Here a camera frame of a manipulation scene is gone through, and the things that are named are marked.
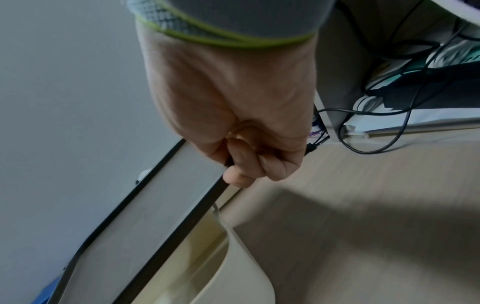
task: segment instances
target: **skin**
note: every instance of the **skin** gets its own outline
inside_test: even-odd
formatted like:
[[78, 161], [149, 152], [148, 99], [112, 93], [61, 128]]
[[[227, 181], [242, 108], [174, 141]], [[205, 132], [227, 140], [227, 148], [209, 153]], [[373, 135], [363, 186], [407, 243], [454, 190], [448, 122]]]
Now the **skin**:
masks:
[[223, 175], [247, 188], [302, 164], [316, 89], [317, 38], [237, 50], [175, 39], [137, 25], [153, 99], [168, 124], [206, 156], [235, 163]]

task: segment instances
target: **cream-colored bin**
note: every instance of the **cream-colored bin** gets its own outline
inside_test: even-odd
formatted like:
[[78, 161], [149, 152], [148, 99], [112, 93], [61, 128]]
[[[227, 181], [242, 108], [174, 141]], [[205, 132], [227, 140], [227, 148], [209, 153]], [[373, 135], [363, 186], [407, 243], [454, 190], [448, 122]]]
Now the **cream-colored bin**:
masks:
[[270, 280], [235, 232], [209, 212], [133, 304], [275, 304]]

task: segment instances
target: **light wood floor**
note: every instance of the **light wood floor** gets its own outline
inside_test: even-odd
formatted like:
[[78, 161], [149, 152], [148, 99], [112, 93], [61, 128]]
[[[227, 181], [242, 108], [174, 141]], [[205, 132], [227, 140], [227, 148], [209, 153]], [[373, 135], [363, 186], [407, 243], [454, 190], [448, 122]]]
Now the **light wood floor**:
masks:
[[277, 304], [480, 303], [480, 145], [325, 145], [222, 210]]

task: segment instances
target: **gray sleeve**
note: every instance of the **gray sleeve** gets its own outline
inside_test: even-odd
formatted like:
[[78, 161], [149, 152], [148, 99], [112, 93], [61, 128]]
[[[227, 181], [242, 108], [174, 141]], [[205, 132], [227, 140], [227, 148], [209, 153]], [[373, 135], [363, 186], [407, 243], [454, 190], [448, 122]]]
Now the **gray sleeve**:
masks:
[[335, 0], [160, 0], [205, 24], [260, 38], [293, 38], [315, 32]]

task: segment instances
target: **gray wall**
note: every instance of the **gray wall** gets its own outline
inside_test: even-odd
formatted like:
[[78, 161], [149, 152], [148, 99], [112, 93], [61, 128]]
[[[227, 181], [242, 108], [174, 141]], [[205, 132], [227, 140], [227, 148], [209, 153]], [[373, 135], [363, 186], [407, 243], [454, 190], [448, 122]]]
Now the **gray wall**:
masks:
[[119, 1], [0, 9], [0, 303], [28, 304], [178, 137]]

